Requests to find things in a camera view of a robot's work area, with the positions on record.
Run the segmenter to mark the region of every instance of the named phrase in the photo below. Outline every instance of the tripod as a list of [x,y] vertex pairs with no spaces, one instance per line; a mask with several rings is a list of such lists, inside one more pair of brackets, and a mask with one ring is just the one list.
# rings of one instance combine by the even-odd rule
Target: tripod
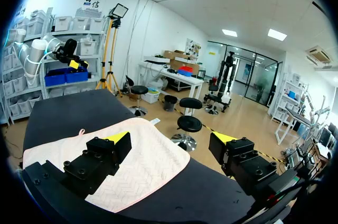
[[[111,90],[111,79],[113,78],[113,80],[115,82],[115,86],[116,86],[116,88],[117,88],[120,96],[122,97],[121,90],[118,87],[117,81],[116,81],[114,73],[112,71],[112,61],[113,61],[113,58],[114,58],[117,29],[120,27],[120,25],[121,25],[121,18],[120,17],[110,16],[110,21],[109,21],[109,26],[108,26],[108,33],[107,33],[107,37],[106,37],[104,58],[103,58],[103,62],[101,62],[102,63],[102,77],[101,77],[100,82],[97,84],[97,86],[96,86],[95,89],[99,89],[100,86],[102,86],[102,89],[107,88],[109,90],[109,92],[111,92],[113,94],[113,92]],[[105,77],[105,74],[106,74],[105,69],[106,69],[107,47],[108,47],[110,30],[112,28],[115,28],[115,29],[114,29],[114,36],[113,36],[113,39],[112,39],[110,61],[108,61],[108,63],[109,63],[109,71],[107,72],[107,76]]]

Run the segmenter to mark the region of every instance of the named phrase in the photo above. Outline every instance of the air conditioner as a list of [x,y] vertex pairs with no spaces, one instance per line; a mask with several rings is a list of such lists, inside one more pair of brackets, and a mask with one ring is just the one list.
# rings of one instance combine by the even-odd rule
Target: air conditioner
[[328,64],[328,63],[332,62],[332,59],[329,57],[329,55],[326,53],[326,51],[324,51],[319,46],[315,46],[315,47],[307,50],[306,53],[316,63]]

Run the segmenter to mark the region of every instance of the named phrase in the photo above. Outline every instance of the black stool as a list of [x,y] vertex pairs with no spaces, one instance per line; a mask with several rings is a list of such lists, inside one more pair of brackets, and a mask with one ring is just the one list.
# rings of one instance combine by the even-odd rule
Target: black stool
[[132,106],[129,110],[137,117],[142,117],[148,113],[146,108],[140,107],[139,101],[141,100],[141,95],[148,93],[148,88],[144,86],[134,86],[134,82],[131,78],[126,76],[128,82],[129,91],[137,95],[137,106]]
[[[180,101],[180,106],[183,108],[200,109],[202,102],[195,98],[183,98]],[[202,123],[193,116],[182,116],[177,120],[179,129],[185,131],[184,134],[175,134],[171,141],[186,150],[187,152],[194,151],[197,142],[189,135],[189,133],[197,133],[202,129]]]

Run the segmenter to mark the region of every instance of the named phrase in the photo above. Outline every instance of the chrome stool base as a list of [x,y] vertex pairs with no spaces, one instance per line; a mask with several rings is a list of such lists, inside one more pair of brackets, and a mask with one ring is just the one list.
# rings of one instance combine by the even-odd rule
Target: chrome stool base
[[129,110],[137,117],[143,117],[148,113],[148,110],[146,108],[137,106],[132,106],[129,108]]
[[197,142],[191,136],[186,134],[175,134],[171,137],[171,141],[187,152],[194,151],[197,147]]

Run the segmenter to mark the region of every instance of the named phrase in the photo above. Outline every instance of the wheeled base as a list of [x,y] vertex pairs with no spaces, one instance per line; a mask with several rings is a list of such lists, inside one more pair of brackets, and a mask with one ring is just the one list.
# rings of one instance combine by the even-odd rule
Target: wheeled base
[[187,152],[194,151],[197,146],[197,142],[187,134],[175,134],[171,137],[171,141]]
[[129,108],[129,110],[137,117],[143,117],[148,113],[148,110],[146,108],[137,106],[132,106]]
[[229,100],[228,103],[224,103],[224,102],[222,102],[222,98],[220,98],[218,96],[210,95],[210,94],[204,96],[204,102],[203,103],[205,104],[208,100],[212,100],[214,102],[218,102],[219,104],[222,104],[223,105],[223,109],[222,109],[223,113],[224,113],[225,109],[229,107],[229,105],[231,103],[231,99]]

